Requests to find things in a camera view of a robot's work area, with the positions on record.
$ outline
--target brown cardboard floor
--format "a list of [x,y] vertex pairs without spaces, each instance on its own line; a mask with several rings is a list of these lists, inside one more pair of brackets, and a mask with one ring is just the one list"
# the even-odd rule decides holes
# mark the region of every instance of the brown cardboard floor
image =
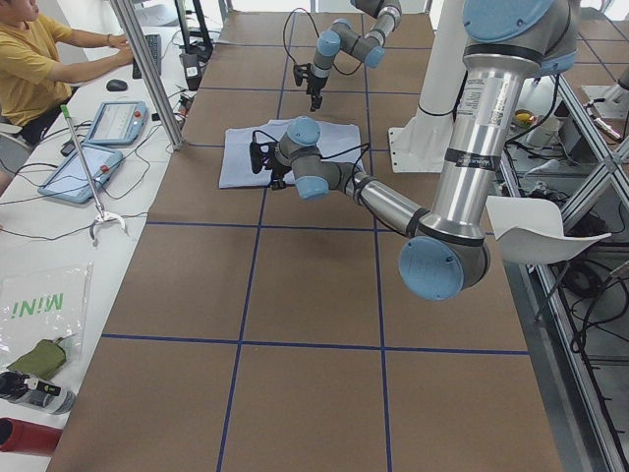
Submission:
[[[285,19],[227,21],[48,471],[561,470],[492,236],[489,275],[432,303],[397,274],[403,240],[348,199],[218,190],[227,128],[308,114]],[[299,62],[310,28],[289,23]],[[582,31],[566,77],[612,84],[600,59],[629,62],[629,29]],[[381,68],[334,73],[315,116],[358,125],[367,169],[428,207],[437,176],[393,174],[386,131],[415,113],[431,43],[406,16]]]

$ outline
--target computer mouse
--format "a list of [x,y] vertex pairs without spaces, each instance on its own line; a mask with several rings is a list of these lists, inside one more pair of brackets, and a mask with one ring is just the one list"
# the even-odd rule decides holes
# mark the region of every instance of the computer mouse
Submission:
[[125,81],[121,81],[120,79],[112,79],[107,83],[106,88],[109,91],[124,91],[129,88]]

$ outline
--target white cloth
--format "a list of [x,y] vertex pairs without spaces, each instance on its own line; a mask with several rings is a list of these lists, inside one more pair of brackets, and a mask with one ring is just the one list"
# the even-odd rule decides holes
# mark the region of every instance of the white cloth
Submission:
[[[252,171],[252,162],[249,157],[249,144],[252,141],[252,132],[262,130],[276,140],[280,140],[289,123],[292,120],[270,120],[262,126],[252,128],[229,129],[225,132],[225,153],[223,155],[223,166],[220,171],[218,187],[228,189],[233,187],[264,187],[268,185],[271,177],[270,170],[264,170],[259,174]],[[356,125],[337,125],[317,121],[321,129],[321,137],[317,146],[321,155],[333,155],[343,150],[357,147],[361,144],[361,133]],[[259,143],[270,141],[263,134],[257,134]],[[354,149],[345,154],[333,157],[329,160],[335,162],[355,162],[361,151]],[[364,169],[361,162],[358,163],[361,170]],[[293,172],[286,174],[284,181],[289,185],[295,184]]]

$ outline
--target keyboard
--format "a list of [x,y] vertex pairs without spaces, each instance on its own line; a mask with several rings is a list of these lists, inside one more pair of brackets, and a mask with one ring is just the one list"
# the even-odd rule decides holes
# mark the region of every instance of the keyboard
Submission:
[[[161,75],[161,36],[159,34],[145,34],[144,40],[146,41],[146,45],[150,51],[150,57],[153,60],[153,64],[155,64],[155,67],[157,68],[157,73]],[[138,67],[138,63],[135,59],[134,70],[131,77],[134,79],[142,78],[142,72],[140,72],[140,67]]]

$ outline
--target plastic bag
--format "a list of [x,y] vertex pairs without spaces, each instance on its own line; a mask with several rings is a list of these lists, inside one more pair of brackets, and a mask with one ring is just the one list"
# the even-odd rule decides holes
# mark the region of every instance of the plastic bag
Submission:
[[56,340],[68,362],[81,355],[91,265],[5,278],[0,285],[0,367],[42,339]]

